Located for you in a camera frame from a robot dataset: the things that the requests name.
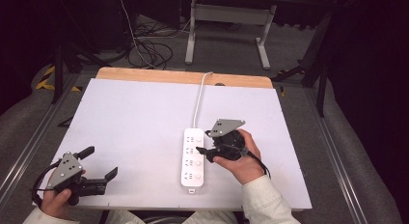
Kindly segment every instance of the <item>person's left hand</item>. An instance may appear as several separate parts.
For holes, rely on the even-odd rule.
[[[70,220],[68,217],[68,198],[71,196],[69,188],[60,193],[55,190],[44,191],[41,203],[41,211],[49,216]]]

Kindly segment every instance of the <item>power strip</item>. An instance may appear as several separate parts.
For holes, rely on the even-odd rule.
[[[205,181],[205,156],[196,149],[204,147],[204,138],[202,129],[187,128],[184,131],[180,181],[190,194],[196,193]]]

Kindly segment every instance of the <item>white sleeve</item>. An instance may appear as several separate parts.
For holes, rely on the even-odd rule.
[[[49,216],[39,208],[35,208],[25,219],[23,224],[79,224],[79,221],[68,221]]]
[[[242,186],[244,215],[250,223],[299,223],[291,214],[291,208],[264,175]]]

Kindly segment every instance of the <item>hand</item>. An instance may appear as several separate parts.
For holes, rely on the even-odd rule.
[[[243,136],[247,149],[249,149],[249,151],[256,157],[261,159],[261,154],[252,138],[252,135],[243,129],[238,129],[238,132],[240,132],[240,134]],[[241,184],[246,184],[264,175],[264,171],[262,170],[261,166],[259,166],[255,159],[249,157],[248,155],[241,157],[236,161],[215,156],[213,161],[231,171]]]
[[[55,190],[44,191],[41,203],[41,211],[49,216],[70,220],[68,217],[68,198],[71,196],[69,188],[60,193]]]

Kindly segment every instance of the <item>power outlet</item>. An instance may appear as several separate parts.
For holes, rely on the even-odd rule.
[[[204,147],[205,133],[199,128],[187,128],[183,135],[183,157],[181,161],[180,182],[189,194],[204,184],[205,157],[196,147]]]

